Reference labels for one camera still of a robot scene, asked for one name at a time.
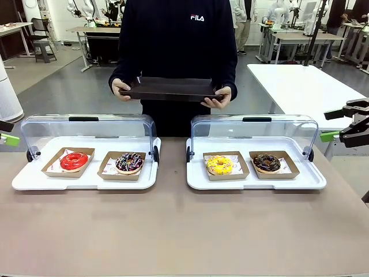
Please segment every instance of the chocolate donut with sprinkles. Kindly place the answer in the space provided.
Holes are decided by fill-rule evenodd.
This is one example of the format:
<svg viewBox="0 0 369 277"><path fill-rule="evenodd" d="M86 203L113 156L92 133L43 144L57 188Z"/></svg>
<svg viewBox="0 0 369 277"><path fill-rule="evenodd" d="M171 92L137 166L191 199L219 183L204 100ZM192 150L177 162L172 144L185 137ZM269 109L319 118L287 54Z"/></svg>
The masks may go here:
<svg viewBox="0 0 369 277"><path fill-rule="evenodd" d="M131 175L138 172L144 161L137 153L125 153L115 161L116 170L124 175Z"/></svg>

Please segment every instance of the green part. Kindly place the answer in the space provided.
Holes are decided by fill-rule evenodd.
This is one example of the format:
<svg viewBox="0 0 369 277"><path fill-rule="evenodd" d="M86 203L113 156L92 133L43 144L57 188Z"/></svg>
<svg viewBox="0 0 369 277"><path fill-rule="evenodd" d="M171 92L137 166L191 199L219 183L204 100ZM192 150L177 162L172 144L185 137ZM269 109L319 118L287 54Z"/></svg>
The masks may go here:
<svg viewBox="0 0 369 277"><path fill-rule="evenodd" d="M2 137L6 139L5 145L17 147L19 145L20 139L19 137L13 137L8 134L1 134Z"/></svg>
<svg viewBox="0 0 369 277"><path fill-rule="evenodd" d="M323 143L329 143L330 141L334 141L334 136L338 136L339 134L339 131L321 133L321 141Z"/></svg>

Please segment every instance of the chocolate frosted donut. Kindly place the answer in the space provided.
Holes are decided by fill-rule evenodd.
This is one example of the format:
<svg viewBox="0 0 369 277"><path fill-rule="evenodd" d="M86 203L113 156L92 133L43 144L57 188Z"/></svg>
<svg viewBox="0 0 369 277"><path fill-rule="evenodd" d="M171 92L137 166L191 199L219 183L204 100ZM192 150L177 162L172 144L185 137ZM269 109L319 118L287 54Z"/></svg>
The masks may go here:
<svg viewBox="0 0 369 277"><path fill-rule="evenodd" d="M255 156L253 163L258 169L269 173L275 172L281 168L281 163L278 158L267 153Z"/></svg>
<svg viewBox="0 0 369 277"><path fill-rule="evenodd" d="M143 163L139 154L126 153L117 158L115 167L122 174L133 174L141 168Z"/></svg>

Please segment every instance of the black tray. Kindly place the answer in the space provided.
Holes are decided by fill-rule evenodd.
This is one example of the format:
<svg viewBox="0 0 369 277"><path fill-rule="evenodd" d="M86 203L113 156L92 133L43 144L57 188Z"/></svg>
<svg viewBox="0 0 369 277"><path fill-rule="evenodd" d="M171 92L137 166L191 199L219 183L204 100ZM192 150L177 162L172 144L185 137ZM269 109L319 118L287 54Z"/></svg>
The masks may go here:
<svg viewBox="0 0 369 277"><path fill-rule="evenodd" d="M223 98L214 94L211 81L206 79L140 77L128 85L131 90L120 90L120 93L132 99L201 102L205 97L219 101Z"/></svg>

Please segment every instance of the yellow glazed donut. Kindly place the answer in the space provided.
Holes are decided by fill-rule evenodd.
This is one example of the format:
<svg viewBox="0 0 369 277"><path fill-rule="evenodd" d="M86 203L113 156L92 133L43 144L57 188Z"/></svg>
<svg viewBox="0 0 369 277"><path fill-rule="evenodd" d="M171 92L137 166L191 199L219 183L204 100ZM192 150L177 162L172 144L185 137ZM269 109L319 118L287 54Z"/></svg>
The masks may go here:
<svg viewBox="0 0 369 277"><path fill-rule="evenodd" d="M229 175L232 173L233 162L225 156L212 156L206 163L206 167L213 175Z"/></svg>

